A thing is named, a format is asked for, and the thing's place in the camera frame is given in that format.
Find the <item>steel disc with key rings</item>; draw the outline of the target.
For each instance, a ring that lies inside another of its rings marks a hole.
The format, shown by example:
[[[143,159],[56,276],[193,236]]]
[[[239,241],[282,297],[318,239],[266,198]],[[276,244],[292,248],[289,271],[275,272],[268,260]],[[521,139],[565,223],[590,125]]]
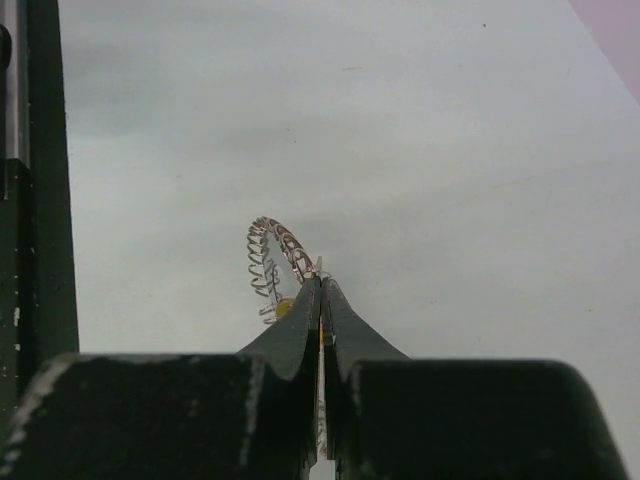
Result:
[[[246,235],[248,272],[254,292],[266,301],[259,310],[265,325],[276,323],[276,305],[298,296],[304,282],[314,277],[327,279],[323,258],[316,260],[305,250],[291,230],[270,217],[256,218]]]

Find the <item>silver key with yellow tag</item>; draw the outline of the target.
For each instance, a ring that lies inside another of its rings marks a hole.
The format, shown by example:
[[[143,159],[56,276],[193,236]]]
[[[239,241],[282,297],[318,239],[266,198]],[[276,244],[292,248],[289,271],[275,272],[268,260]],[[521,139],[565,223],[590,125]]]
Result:
[[[316,422],[316,446],[318,456],[332,461],[327,409],[326,409],[326,368],[325,368],[325,327],[323,313],[319,317],[319,355],[318,355],[318,380],[317,380],[317,422]]]

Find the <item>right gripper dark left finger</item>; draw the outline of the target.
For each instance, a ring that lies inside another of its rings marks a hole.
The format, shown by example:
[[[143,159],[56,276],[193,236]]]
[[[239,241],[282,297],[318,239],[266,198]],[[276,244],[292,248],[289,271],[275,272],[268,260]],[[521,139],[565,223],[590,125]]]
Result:
[[[46,362],[1,446],[5,479],[305,479],[315,464],[320,283],[223,354]]]

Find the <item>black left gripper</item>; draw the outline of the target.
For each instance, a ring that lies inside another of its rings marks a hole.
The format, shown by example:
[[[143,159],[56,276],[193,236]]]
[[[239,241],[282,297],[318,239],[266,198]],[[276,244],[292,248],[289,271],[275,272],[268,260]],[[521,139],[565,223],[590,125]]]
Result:
[[[79,349],[59,4],[1,4],[1,412]]]

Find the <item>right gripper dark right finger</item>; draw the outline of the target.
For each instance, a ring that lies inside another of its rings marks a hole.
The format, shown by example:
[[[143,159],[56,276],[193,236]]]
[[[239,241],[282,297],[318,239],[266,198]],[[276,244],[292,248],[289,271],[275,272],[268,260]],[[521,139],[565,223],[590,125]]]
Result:
[[[322,284],[339,479],[624,479],[590,385],[548,359],[412,359]]]

